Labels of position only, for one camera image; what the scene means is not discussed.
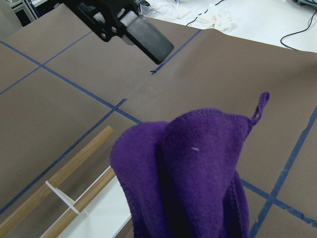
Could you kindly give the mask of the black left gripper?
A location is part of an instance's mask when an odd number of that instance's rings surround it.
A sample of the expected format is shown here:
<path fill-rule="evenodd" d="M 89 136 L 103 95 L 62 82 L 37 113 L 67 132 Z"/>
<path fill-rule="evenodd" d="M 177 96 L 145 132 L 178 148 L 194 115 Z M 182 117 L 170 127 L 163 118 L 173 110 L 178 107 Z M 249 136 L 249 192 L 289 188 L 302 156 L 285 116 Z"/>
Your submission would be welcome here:
<path fill-rule="evenodd" d="M 139 15 L 133 0 L 65 0 L 64 4 L 103 41 L 125 35 L 156 64 L 174 49 L 166 36 Z"/>

